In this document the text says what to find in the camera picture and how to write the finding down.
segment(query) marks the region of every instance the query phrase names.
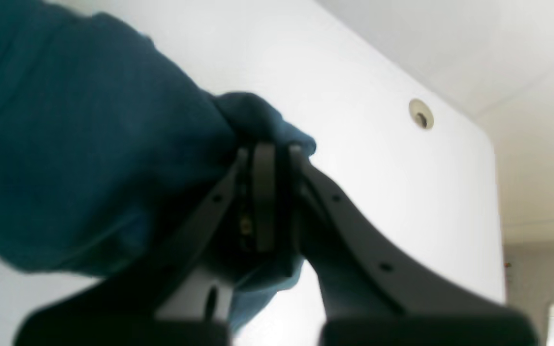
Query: white wall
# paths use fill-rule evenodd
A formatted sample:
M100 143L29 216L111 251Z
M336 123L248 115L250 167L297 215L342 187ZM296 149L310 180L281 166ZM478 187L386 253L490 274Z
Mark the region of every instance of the white wall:
M530 317L544 343L549 308L554 304L554 243L506 246L505 260L512 265L506 270L508 305Z
M316 2L66 2L85 13L107 10L147 33L211 92L250 90L266 98L316 138L314 164L389 239L456 283L504 300L492 145ZM431 131L409 118L414 97L434 112ZM238 345L312 344L325 318L314 280L306 267L303 284L278 296ZM30 290L0 294L41 301Z

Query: screw hole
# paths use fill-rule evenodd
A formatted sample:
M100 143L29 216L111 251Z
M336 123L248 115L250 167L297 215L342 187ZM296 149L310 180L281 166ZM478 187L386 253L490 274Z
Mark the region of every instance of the screw hole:
M211 287L209 295L206 299L206 305L204 306L204 320L210 321L215 315L215 309L217 308L217 287Z
M390 263L386 263L385 261L380 263L380 269L387 273L390 273L391 271L394 270L393 266Z
M422 129L430 130L433 127L433 113L423 101L418 99L411 100L409 102L409 115L414 123Z

